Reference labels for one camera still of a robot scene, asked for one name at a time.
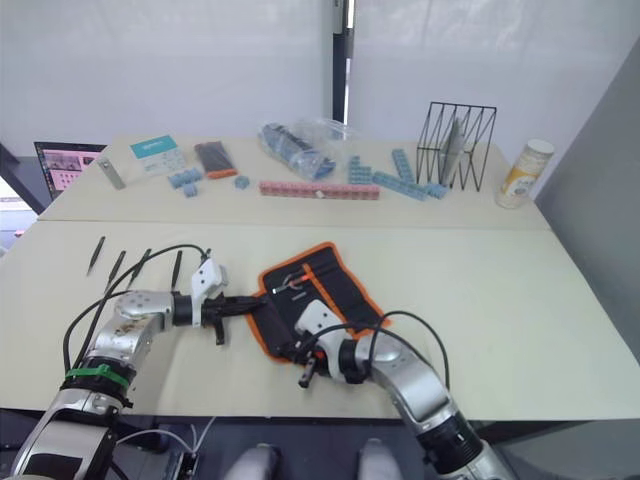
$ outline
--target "green cable tie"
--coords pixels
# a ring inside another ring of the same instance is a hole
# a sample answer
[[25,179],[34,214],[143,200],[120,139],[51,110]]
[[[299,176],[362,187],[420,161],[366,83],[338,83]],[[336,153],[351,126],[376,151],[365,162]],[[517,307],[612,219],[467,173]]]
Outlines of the green cable tie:
[[105,377],[113,382],[116,382],[118,385],[122,385],[124,388],[129,388],[128,380],[115,373],[113,370],[111,370],[111,367],[109,365],[106,365],[104,363],[97,368],[73,368],[69,370],[64,377],[69,378],[93,376]]

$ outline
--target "cylindrical container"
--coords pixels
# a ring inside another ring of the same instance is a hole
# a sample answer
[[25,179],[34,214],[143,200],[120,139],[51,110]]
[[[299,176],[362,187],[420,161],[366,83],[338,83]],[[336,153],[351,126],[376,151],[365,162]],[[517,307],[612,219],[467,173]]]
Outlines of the cylindrical container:
[[532,139],[507,175],[496,194],[496,203],[504,208],[517,208],[529,198],[529,190],[553,156],[553,145],[545,140]]

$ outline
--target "white wall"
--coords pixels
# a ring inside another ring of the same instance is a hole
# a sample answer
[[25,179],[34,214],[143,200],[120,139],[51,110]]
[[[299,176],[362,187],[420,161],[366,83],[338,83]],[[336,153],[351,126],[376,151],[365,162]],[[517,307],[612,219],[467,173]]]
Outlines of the white wall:
[[0,0],[0,140],[255,135],[331,111],[325,0]]
[[417,140],[430,101],[496,106],[509,161],[555,144],[544,180],[639,35],[637,0],[357,0],[349,124]]

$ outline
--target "white lid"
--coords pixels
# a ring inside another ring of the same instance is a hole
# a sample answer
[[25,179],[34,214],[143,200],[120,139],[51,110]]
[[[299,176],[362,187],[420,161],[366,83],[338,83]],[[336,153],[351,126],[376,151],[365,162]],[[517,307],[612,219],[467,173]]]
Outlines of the white lid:
[[555,151],[554,146],[546,140],[540,140],[539,138],[532,138],[527,142],[527,147],[531,150],[535,150],[542,155],[553,155]]

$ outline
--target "table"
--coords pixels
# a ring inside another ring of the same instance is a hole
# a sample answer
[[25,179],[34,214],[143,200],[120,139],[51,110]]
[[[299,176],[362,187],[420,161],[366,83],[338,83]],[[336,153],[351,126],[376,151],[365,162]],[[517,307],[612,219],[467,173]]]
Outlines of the table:
[[[189,167],[200,167],[193,146],[217,138],[174,136]],[[129,145],[145,137],[119,137],[107,147],[107,156],[124,182],[124,190],[115,190],[98,165],[91,165],[41,215],[42,220],[84,220],[114,222],[170,222],[237,225],[306,225],[340,227],[412,227],[412,228],[496,228],[549,229],[533,203],[518,210],[498,207],[493,194],[509,169],[499,149],[492,147],[487,161],[483,189],[450,192],[446,201],[427,199],[418,202],[387,189],[379,201],[318,201],[262,197],[260,180],[301,181],[283,164],[269,157],[257,138],[222,138],[238,170],[253,182],[248,190],[237,190],[232,178],[199,182],[198,196],[186,198],[174,191],[166,175],[144,177],[134,161]],[[404,148],[415,164],[416,144],[411,142],[362,141],[355,152],[363,165],[371,165],[396,175],[391,159],[393,148]],[[334,181],[344,182],[346,172]]]
[[[103,252],[86,277],[103,234]],[[252,248],[240,238],[255,239]],[[211,247],[228,268],[226,293],[233,295],[255,291],[263,269],[325,240],[335,242],[383,310],[405,308],[432,323],[447,345],[452,393],[468,418],[640,417],[640,367],[549,230],[84,221],[40,221],[0,262],[0,406],[47,407],[62,380],[66,326],[101,295],[121,249],[131,264],[146,248],[183,241]],[[173,257],[145,266],[133,286],[168,289]],[[196,257],[183,256],[183,292]],[[309,390],[300,389],[300,368],[269,360],[243,319],[227,326],[223,347],[210,331],[157,337],[134,381],[133,412],[397,417],[372,384],[315,378]],[[419,325],[397,319],[393,328],[441,371],[437,347]],[[72,351],[78,345],[74,339]]]

